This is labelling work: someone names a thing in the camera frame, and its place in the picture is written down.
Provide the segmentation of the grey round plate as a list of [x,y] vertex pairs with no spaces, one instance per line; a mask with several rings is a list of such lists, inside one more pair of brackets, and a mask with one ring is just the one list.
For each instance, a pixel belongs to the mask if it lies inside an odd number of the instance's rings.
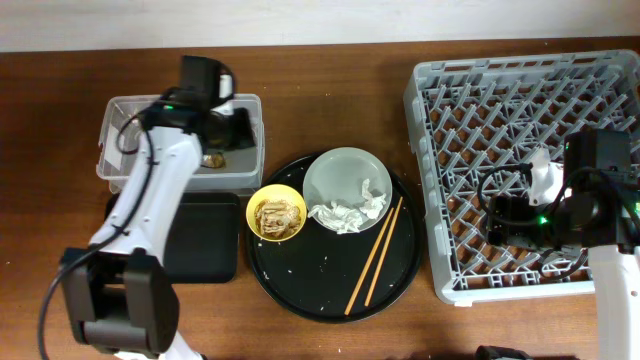
[[329,150],[313,160],[303,181],[303,198],[308,214],[313,205],[329,205],[337,201],[346,206],[361,205],[361,183],[370,179],[370,191],[374,195],[387,194],[388,205],[377,224],[391,204],[393,187],[386,166],[371,153],[354,147]]

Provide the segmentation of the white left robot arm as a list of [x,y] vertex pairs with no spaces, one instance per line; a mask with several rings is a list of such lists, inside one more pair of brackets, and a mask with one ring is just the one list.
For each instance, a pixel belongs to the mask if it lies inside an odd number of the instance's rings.
[[[77,342],[120,359],[198,359],[179,333],[179,300],[164,270],[167,236],[187,190],[255,188],[264,166],[261,101],[230,94],[207,105],[186,90],[170,88],[150,98],[131,118],[141,135],[131,173],[104,224],[85,249],[66,249],[38,315],[42,358],[49,303],[56,288],[65,293]],[[256,150],[248,175],[198,175],[210,143],[206,128],[215,119],[242,121],[246,139],[228,150]]]

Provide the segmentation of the yellow bowl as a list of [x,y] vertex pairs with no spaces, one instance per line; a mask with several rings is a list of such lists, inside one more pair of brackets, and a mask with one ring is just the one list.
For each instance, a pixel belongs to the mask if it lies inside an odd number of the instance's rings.
[[[295,206],[297,206],[300,209],[300,216],[301,216],[301,226],[299,230],[295,234],[289,237],[286,237],[282,240],[273,240],[273,239],[269,239],[261,236],[258,233],[258,230],[256,227],[254,211],[257,208],[258,204],[263,200],[286,200],[294,204]],[[287,185],[272,184],[272,185],[267,185],[262,187],[261,189],[259,189],[254,193],[254,195],[250,198],[246,207],[246,221],[250,230],[260,239],[269,241],[269,242],[283,242],[293,238],[303,228],[306,219],[307,219],[307,208],[302,195],[297,190]]]

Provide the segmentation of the gold foil snack wrapper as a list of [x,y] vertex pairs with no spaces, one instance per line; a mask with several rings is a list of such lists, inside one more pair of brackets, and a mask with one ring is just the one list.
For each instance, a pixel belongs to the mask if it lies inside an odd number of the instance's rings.
[[223,153],[206,154],[202,157],[201,166],[210,169],[221,169],[226,166]]

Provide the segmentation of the pile of peanut shells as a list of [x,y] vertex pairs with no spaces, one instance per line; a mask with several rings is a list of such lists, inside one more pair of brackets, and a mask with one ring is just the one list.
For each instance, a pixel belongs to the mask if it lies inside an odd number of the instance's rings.
[[301,226],[300,209],[286,200],[263,200],[254,216],[258,233],[273,240],[289,237]]

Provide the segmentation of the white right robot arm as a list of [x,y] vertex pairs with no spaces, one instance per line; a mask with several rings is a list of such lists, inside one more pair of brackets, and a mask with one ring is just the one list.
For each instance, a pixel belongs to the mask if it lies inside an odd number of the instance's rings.
[[553,256],[573,258],[559,281],[588,265],[595,288],[600,359],[639,357],[639,215],[634,193],[575,186],[546,205],[515,197],[480,197],[487,217],[487,241]]

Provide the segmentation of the wooden chopstick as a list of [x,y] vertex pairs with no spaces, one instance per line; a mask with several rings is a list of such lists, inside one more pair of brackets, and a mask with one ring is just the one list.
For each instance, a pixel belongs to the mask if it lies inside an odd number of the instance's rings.
[[372,281],[371,281],[371,284],[370,284],[370,287],[369,287],[369,290],[368,290],[368,293],[367,293],[367,297],[365,299],[365,306],[366,307],[368,307],[370,305],[371,300],[373,298],[373,294],[375,292],[375,289],[376,289],[376,286],[377,286],[377,283],[378,283],[380,272],[381,272],[382,266],[384,264],[386,255],[387,255],[388,248],[389,248],[391,239],[393,237],[393,233],[395,231],[397,219],[399,217],[400,210],[402,209],[403,201],[404,201],[404,198],[400,197],[399,201],[397,203],[397,206],[396,206],[396,208],[395,208],[395,210],[394,210],[394,212],[392,214],[391,222],[387,226],[387,230],[384,233],[385,240],[384,240],[384,243],[383,243],[383,247],[382,247],[379,259],[378,259],[378,263],[376,265],[374,276],[372,278]]
[[394,213],[394,208],[391,208],[391,210],[389,211],[389,213],[388,213],[388,215],[387,215],[387,217],[386,217],[386,219],[385,219],[385,221],[383,223],[382,228],[380,229],[380,231],[379,231],[379,233],[378,233],[378,235],[376,237],[376,240],[374,241],[374,244],[373,244],[373,246],[372,246],[372,248],[371,248],[371,250],[369,252],[369,255],[367,257],[367,260],[366,260],[366,262],[365,262],[365,264],[364,264],[364,266],[362,268],[362,271],[360,273],[358,281],[357,281],[357,283],[356,283],[356,285],[355,285],[355,287],[354,287],[354,289],[353,289],[353,291],[351,293],[351,296],[349,298],[347,306],[346,306],[346,308],[344,310],[344,315],[345,316],[348,316],[351,313],[351,310],[352,310],[352,308],[354,306],[355,300],[357,299],[357,296],[358,296],[358,294],[360,292],[360,289],[362,287],[364,279],[365,279],[365,277],[367,275],[367,272],[368,272],[368,270],[369,270],[369,268],[371,266],[371,263],[373,261],[374,255],[377,252],[377,249],[378,249],[378,247],[380,245],[382,237],[383,237],[383,235],[384,235],[384,233],[385,233],[385,231],[386,231],[386,229],[387,229],[387,227],[388,227],[388,225],[389,225],[389,223],[391,221],[393,213]]

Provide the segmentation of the white tissue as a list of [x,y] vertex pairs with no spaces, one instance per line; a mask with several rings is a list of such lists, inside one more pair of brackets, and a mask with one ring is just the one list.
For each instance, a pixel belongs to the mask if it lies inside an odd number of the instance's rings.
[[338,235],[360,233],[375,224],[388,205],[387,194],[374,195],[370,183],[370,179],[361,183],[360,195],[364,200],[361,205],[346,206],[331,201],[329,205],[313,205],[307,217]]

